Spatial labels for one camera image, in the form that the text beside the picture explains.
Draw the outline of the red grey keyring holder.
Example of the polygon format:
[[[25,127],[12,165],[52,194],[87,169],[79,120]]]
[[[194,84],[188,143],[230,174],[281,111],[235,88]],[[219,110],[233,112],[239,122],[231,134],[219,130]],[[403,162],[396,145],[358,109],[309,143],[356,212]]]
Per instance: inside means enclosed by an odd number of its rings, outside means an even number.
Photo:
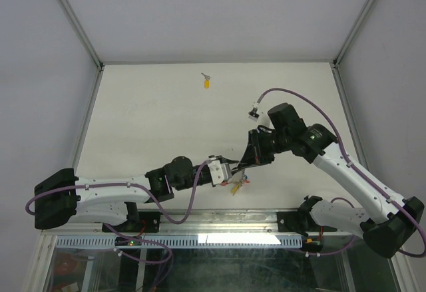
[[[238,182],[242,183],[243,180],[248,180],[248,179],[244,178],[244,172],[245,172],[245,170],[235,171],[234,174],[232,175],[232,177],[229,180],[222,182],[220,185],[221,186],[227,186],[228,184],[235,184],[235,183],[238,183]]]

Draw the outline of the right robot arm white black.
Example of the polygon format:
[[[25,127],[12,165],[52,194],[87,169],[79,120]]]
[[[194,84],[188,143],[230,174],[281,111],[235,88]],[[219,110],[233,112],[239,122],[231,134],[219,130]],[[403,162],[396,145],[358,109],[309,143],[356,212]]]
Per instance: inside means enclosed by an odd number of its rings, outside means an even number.
[[[340,148],[336,138],[321,124],[306,126],[295,108],[279,104],[268,111],[272,128],[258,126],[248,133],[248,145],[239,170],[264,166],[274,156],[290,151],[313,164],[342,186],[360,208],[338,206],[311,196],[298,208],[298,224],[305,230],[318,225],[352,233],[364,240],[376,254],[393,257],[415,232],[423,202],[415,196],[404,198],[380,182]]]

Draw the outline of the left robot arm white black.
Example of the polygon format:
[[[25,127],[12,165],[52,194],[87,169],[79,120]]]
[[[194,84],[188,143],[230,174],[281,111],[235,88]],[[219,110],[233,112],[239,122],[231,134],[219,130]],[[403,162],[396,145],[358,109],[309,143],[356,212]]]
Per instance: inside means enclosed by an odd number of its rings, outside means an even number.
[[[223,184],[232,178],[231,167],[236,163],[210,156],[195,166],[189,158],[179,156],[161,168],[123,180],[83,178],[72,168],[63,168],[35,186],[25,210],[39,230],[67,223],[107,223],[132,231],[140,221],[138,204],[158,205],[174,199],[176,191]]]

